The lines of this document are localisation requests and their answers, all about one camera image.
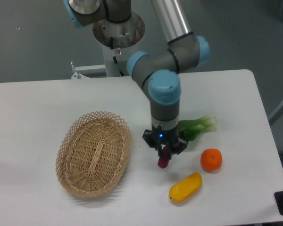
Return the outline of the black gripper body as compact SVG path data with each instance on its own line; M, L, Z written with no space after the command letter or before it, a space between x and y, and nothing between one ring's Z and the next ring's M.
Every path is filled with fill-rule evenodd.
M158 145L169 145L172 151L177 151L179 148L178 136L177 125L169 130L163 130L160 125L157 127L152 125L151 148L158 149Z

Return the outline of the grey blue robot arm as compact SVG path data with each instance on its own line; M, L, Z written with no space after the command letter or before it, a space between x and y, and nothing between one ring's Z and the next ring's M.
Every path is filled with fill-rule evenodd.
M145 34L141 17L129 0L66 0L64 5L77 27L92 25L93 35L106 50L108 76L130 76L150 101L151 126L143 139L160 158L180 154L188 140L179 136L179 73L210 57L208 42L192 32L178 0L154 0L167 49L153 56L139 51Z

